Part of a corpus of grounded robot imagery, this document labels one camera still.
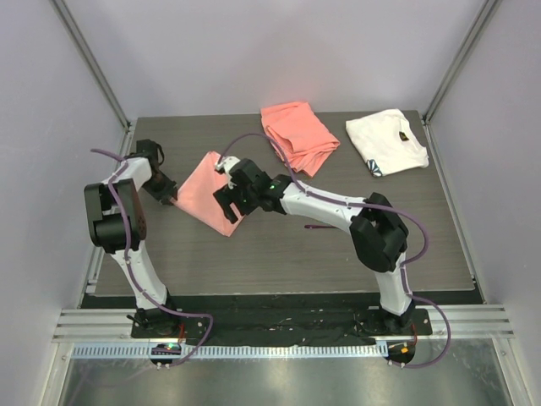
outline white cloth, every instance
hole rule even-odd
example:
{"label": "white cloth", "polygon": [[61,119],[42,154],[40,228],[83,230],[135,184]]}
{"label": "white cloth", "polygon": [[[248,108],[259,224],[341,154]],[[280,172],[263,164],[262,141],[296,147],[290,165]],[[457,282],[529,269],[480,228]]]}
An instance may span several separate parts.
{"label": "white cloth", "polygon": [[376,177],[429,165],[426,148],[419,144],[400,110],[346,121],[346,130]]}

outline orange cloth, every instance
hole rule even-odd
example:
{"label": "orange cloth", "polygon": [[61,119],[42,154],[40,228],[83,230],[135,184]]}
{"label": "orange cloth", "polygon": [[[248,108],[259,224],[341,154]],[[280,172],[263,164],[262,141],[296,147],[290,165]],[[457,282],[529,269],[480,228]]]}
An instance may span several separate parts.
{"label": "orange cloth", "polygon": [[243,216],[240,215],[237,207],[233,206],[238,221],[231,224],[212,195],[227,183],[227,176],[214,170],[219,157],[220,154],[217,152],[207,152],[178,190],[175,206],[214,228],[218,233],[229,237],[243,220]]}
{"label": "orange cloth", "polygon": [[340,145],[305,101],[262,108],[261,123],[265,133],[283,148],[293,170],[310,177]]}

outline floor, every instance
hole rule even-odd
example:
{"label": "floor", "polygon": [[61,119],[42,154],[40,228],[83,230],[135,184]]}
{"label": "floor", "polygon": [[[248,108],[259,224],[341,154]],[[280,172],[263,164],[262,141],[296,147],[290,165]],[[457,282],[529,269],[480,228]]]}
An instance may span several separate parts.
{"label": "floor", "polygon": [[[413,362],[433,359],[443,345],[419,341]],[[149,365],[147,359],[72,360],[60,404],[512,405],[491,340],[456,340],[441,362],[420,370],[390,367],[381,358],[232,359],[191,361],[129,379]]]}
{"label": "floor", "polygon": [[[313,179],[321,189],[351,196],[385,195],[395,207],[423,222],[430,249],[408,267],[414,290],[473,288],[451,213],[435,165],[384,178],[373,178],[347,137],[345,122],[368,112],[324,112],[320,120],[342,143]],[[427,145],[418,112],[405,112],[413,133]],[[240,134],[261,131],[260,116],[141,118],[134,141],[150,138],[163,146],[162,171],[179,184],[207,151],[220,151]],[[231,153],[249,157],[271,177],[286,172],[271,147],[259,137],[236,144]],[[377,292],[371,271],[358,261],[347,234],[338,230],[306,230],[307,219],[255,211],[232,237],[175,207],[160,206],[139,193],[148,225],[147,247],[156,272],[173,295]],[[408,221],[409,253],[422,244]],[[105,256],[96,295],[132,295],[118,265]]]}

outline towel logo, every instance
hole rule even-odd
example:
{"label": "towel logo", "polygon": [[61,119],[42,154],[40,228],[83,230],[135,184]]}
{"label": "towel logo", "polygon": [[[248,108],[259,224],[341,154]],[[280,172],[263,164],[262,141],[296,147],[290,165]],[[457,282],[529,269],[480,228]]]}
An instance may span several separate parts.
{"label": "towel logo", "polygon": [[378,167],[378,164],[375,163],[374,159],[368,159],[368,161],[366,161],[366,164],[369,166],[369,171],[370,173],[372,173],[372,176],[376,178],[383,176],[380,167]]}

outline metal post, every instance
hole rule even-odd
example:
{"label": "metal post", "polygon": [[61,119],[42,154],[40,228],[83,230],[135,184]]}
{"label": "metal post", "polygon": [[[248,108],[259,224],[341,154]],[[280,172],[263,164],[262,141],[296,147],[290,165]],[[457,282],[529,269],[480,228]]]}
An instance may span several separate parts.
{"label": "metal post", "polygon": [[458,53],[456,54],[451,66],[445,72],[445,76],[441,81],[440,87],[432,102],[429,105],[429,109],[424,114],[423,119],[426,124],[430,124],[430,121],[434,117],[438,108],[440,107],[441,102],[445,98],[445,95],[451,88],[451,85],[456,80],[456,77],[462,70],[462,67],[466,63],[468,57],[472,53],[475,45],[478,43],[479,38],[483,34],[484,30],[488,26],[490,20],[495,14],[496,9],[500,5],[502,0],[486,0],[483,7],[479,11],[477,18],[473,22],[472,28],[467,33],[466,38],[462,42]]}
{"label": "metal post", "polygon": [[58,17],[63,22],[66,30],[68,30],[68,33],[74,40],[75,46],[79,50],[79,54],[81,55],[86,65],[90,69],[90,72],[96,79],[96,83],[100,87],[103,95],[105,96],[112,110],[116,114],[118,121],[120,121],[120,124],[123,126],[124,130],[128,132],[128,118],[126,117],[126,114],[124,114],[123,109],[120,107],[120,103],[118,103],[117,97],[115,96],[114,92],[111,89],[111,86],[107,82],[105,75],[101,71],[100,65],[96,61],[96,58],[94,58],[94,55],[92,54],[90,47],[86,43],[82,32],[77,26],[74,16],[70,13],[68,6],[64,2],[64,0],[49,1],[51,2],[51,5],[54,7],[54,9],[57,11]]}

